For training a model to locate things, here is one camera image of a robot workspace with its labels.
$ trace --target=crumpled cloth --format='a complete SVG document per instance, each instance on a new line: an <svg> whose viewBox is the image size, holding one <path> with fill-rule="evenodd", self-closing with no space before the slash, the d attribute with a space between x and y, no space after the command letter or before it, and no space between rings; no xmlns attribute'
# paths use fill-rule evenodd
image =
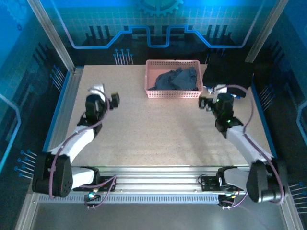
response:
<svg viewBox="0 0 307 230"><path fill-rule="evenodd" d="M155 81L154 87L149 90L198 90L197 77L194 67L182 70L171 70L161 74Z"/></svg>

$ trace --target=glass panel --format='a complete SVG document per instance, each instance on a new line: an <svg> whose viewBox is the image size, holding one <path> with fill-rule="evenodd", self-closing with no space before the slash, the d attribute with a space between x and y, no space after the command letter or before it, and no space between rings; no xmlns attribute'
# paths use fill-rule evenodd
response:
<svg viewBox="0 0 307 230"><path fill-rule="evenodd" d="M255 86L260 101L264 101L262 108L277 155L287 161L290 184L306 181L306 12L306 1L289 0L256 59L261 74L255 76ZM295 196L299 198L298 207L305 208L307 200L300 195L300 187L293 189L298 189L294 192L298 193ZM307 223L307 215L302 214L302 217Z"/></svg>
<svg viewBox="0 0 307 230"><path fill-rule="evenodd" d="M130 55L134 64L170 58L204 63L208 51L224 55L224 48L250 47L275 0L42 3L74 64L83 66L132 64Z"/></svg>
<svg viewBox="0 0 307 230"><path fill-rule="evenodd" d="M14 229L67 70L25 0L0 5L0 223Z"/></svg>

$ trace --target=speckled tabletop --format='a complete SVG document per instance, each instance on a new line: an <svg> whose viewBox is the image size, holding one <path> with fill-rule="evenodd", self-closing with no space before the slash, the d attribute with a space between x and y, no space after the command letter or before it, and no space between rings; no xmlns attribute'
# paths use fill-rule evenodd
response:
<svg viewBox="0 0 307 230"><path fill-rule="evenodd" d="M213 114L198 108L197 99L148 99L144 76L145 65L84 67L67 135L85 110L91 86L103 83L107 95L119 92L120 106L108 114L99 135L75 158L74 166L246 164L214 127ZM235 99L234 112L243 123L247 122L250 100ZM269 151L257 110L247 130Z"/></svg>

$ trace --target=pink basket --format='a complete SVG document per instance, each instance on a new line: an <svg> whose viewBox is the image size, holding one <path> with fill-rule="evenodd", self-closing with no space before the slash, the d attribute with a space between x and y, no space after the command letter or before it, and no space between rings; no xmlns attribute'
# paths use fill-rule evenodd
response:
<svg viewBox="0 0 307 230"><path fill-rule="evenodd" d="M198 91L183 90L149 90L160 74L194 66L197 75ZM145 73L145 90L149 98L198 98L203 91L201 64L198 60L147 60Z"/></svg>

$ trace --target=gear graphic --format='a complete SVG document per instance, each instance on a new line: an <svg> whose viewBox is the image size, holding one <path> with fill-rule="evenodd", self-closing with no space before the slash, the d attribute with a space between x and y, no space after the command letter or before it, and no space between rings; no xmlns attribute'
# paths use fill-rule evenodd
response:
<svg viewBox="0 0 307 230"><path fill-rule="evenodd" d="M149 13L150 16L157 15L158 17L167 13L173 13L174 10L178 10L183 0L138 0L137 6L139 10L143 10L144 13Z"/></svg>
<svg viewBox="0 0 307 230"><path fill-rule="evenodd" d="M27 5L26 0L2 0L1 1L13 19L22 23L27 18Z"/></svg>

